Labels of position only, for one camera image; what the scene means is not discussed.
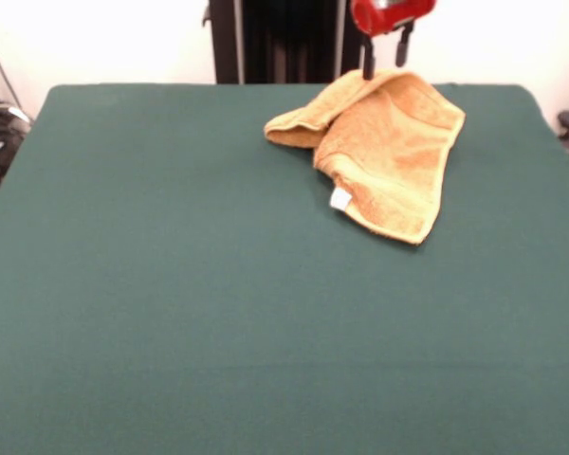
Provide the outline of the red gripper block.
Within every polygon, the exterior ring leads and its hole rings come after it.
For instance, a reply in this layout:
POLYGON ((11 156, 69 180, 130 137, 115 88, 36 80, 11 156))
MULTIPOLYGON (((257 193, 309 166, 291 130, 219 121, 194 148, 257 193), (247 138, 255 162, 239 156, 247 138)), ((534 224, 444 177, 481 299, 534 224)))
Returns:
POLYGON ((362 66, 364 79, 372 79, 375 75, 376 59, 371 36, 388 34, 402 28, 395 54, 395 65, 402 67, 407 62, 414 22, 431 13, 435 5, 435 0, 351 1, 353 21, 360 32, 365 34, 362 66))

